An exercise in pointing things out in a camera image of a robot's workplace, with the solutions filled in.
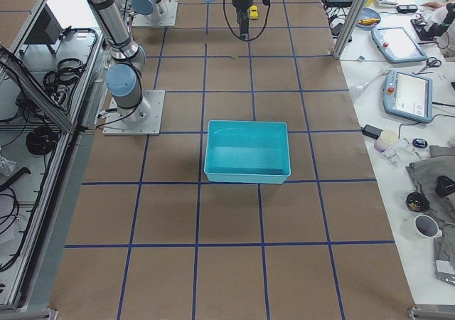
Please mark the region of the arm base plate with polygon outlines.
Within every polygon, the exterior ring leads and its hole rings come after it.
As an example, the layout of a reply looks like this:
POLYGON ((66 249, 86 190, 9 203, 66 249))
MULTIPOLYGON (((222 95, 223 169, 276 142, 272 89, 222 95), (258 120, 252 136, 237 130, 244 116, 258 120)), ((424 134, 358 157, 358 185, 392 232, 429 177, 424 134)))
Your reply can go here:
POLYGON ((177 0, 133 0, 132 11, 135 28, 174 27, 178 10, 177 0))
POLYGON ((164 110, 165 90, 144 90, 141 104, 132 110, 120 108, 107 115, 106 136, 159 135, 164 110))

